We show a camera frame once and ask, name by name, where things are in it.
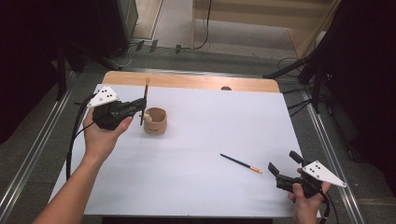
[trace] white sheet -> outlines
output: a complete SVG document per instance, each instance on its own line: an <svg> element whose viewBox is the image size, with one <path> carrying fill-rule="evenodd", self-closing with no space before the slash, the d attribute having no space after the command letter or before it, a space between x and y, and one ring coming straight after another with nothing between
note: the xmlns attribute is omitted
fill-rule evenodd
<svg viewBox="0 0 396 224"><path fill-rule="evenodd" d="M125 102L144 87L111 85ZM271 161L298 176L301 154L281 93L148 89L148 108L168 115L163 135L149 135L138 114L103 165L85 214L122 216L291 217L287 192L276 188ZM84 153L76 140L72 170ZM263 170L260 175L220 156ZM51 198L65 181L62 169Z"/></svg>

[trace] black pen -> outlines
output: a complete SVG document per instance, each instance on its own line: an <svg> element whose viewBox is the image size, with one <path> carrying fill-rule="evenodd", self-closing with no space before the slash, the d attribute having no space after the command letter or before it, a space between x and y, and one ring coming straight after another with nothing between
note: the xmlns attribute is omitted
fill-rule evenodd
<svg viewBox="0 0 396 224"><path fill-rule="evenodd" d="M247 165L246 163L243 163L243 162L241 162L241 161L238 161L238 160L236 160L236 159L233 159L233 158L228 157L228 156L226 156L226 155L223 155L223 154L221 154L221 153L220 153L220 156L225 157L225 158L227 158L227 159L230 160L230 161L234 161L234 162L236 162L236 163L238 163L238 164L241 164L241 165L243 165L243 166L249 168L249 169L252 170L252 171L255 171L255 172L259 173L259 174L262 174L262 171L261 171L260 169L256 168L256 167L254 167L254 166Z"/></svg>

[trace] hand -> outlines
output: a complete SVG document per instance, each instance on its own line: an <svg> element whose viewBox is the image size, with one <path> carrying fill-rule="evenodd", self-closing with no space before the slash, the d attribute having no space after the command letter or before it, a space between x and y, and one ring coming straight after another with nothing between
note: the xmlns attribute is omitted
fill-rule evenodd
<svg viewBox="0 0 396 224"><path fill-rule="evenodd" d="M93 123L92 112L93 108L88 111L87 117L82 122L84 127L88 127ZM132 120L132 117L127 117L114 131L101 129L96 124L85 129L84 136L86 150L84 160L98 162L98 164L101 165L113 151L113 148L117 143L117 139L128 129Z"/></svg>
<svg viewBox="0 0 396 224"><path fill-rule="evenodd" d="M299 168L297 172L300 174L303 169ZM326 193L331 184L322 183L322 191ZM313 197L306 199L303 187L300 184L293 184L293 192L289 193L289 199L295 202L294 205L294 221L298 224L317 223L317 213L322 205L323 197L317 193Z"/></svg>

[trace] forearm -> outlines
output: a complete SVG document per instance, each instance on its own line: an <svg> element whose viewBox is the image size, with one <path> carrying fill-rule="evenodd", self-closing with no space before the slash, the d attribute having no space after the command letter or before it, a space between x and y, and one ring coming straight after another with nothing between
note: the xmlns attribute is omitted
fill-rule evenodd
<svg viewBox="0 0 396 224"><path fill-rule="evenodd" d="M84 158L34 223L79 223L101 165Z"/></svg>

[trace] cork cup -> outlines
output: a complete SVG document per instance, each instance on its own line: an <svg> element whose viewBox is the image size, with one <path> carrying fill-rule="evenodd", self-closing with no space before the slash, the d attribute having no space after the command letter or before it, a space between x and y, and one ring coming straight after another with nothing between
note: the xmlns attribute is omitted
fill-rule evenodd
<svg viewBox="0 0 396 224"><path fill-rule="evenodd" d="M165 110L158 107L152 107L147 109L144 114L144 121L144 129L146 133L165 133L167 124L167 116Z"/></svg>

